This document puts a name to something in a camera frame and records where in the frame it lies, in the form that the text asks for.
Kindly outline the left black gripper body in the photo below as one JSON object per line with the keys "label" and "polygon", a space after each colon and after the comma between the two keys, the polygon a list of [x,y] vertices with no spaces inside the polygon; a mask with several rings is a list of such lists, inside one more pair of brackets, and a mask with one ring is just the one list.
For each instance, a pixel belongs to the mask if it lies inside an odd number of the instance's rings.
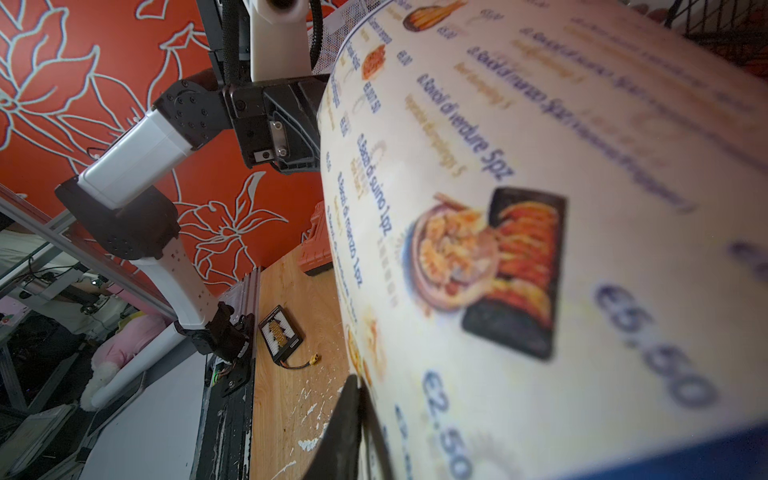
{"label": "left black gripper body", "polygon": [[269,80],[230,87],[227,108],[248,168],[270,165],[290,175],[317,172],[318,112],[325,76]]}

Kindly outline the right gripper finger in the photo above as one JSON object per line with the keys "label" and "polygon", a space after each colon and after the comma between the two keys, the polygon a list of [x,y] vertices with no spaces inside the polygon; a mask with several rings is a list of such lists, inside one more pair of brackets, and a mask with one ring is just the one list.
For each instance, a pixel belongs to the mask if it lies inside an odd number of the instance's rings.
{"label": "right gripper finger", "polygon": [[349,375],[304,480],[354,480],[359,477],[366,413],[360,378]]}

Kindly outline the laminated dim sum menu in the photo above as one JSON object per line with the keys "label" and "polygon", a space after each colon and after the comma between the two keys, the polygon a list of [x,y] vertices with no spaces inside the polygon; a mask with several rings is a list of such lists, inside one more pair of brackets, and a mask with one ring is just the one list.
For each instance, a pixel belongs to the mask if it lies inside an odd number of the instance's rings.
{"label": "laminated dim sum menu", "polygon": [[318,114],[361,479],[763,479],[767,85],[616,1],[388,1]]}

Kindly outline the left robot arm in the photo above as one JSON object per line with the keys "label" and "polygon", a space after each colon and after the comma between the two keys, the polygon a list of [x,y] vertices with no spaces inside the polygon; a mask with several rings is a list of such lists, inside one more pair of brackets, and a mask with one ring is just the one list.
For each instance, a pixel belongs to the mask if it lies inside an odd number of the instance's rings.
{"label": "left robot arm", "polygon": [[314,73],[323,40],[317,1],[202,1],[211,65],[173,83],[149,112],[57,198],[108,253],[138,267],[176,319],[166,335],[239,366],[251,321],[231,322],[186,257],[178,211],[157,181],[225,130],[247,167],[291,175],[320,167],[317,115],[328,79]]}

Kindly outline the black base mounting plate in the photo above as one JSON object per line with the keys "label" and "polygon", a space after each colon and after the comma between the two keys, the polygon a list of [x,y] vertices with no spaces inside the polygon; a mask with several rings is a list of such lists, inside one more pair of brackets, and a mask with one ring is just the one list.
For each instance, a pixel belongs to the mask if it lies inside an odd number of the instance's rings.
{"label": "black base mounting plate", "polygon": [[234,364],[207,362],[191,480],[249,477],[253,370],[252,349]]}

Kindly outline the black board with connectors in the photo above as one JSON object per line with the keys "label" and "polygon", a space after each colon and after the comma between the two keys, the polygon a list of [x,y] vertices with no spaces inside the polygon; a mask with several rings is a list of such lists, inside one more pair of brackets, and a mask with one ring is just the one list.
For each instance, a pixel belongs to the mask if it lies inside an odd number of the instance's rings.
{"label": "black board with connectors", "polygon": [[259,322],[258,332],[265,341],[271,360],[277,365],[286,364],[303,342],[281,305],[277,305]]}

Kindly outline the orange plastic tool case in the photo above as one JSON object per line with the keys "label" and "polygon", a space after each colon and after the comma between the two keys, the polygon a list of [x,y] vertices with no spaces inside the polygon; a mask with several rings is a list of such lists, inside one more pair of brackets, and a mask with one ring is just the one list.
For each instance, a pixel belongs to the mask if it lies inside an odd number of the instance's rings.
{"label": "orange plastic tool case", "polygon": [[323,201],[316,205],[310,223],[310,229],[302,236],[298,265],[302,272],[313,277],[333,267]]}

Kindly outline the pink plush toy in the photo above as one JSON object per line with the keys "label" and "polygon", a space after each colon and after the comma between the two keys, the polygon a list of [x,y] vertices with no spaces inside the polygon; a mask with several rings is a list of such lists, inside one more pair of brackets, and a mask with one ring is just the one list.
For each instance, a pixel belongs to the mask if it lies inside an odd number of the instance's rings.
{"label": "pink plush toy", "polygon": [[93,397],[110,383],[117,373],[138,355],[170,324],[165,317],[150,314],[133,315],[115,335],[101,344],[91,358],[92,377],[80,398],[86,412],[98,410]]}

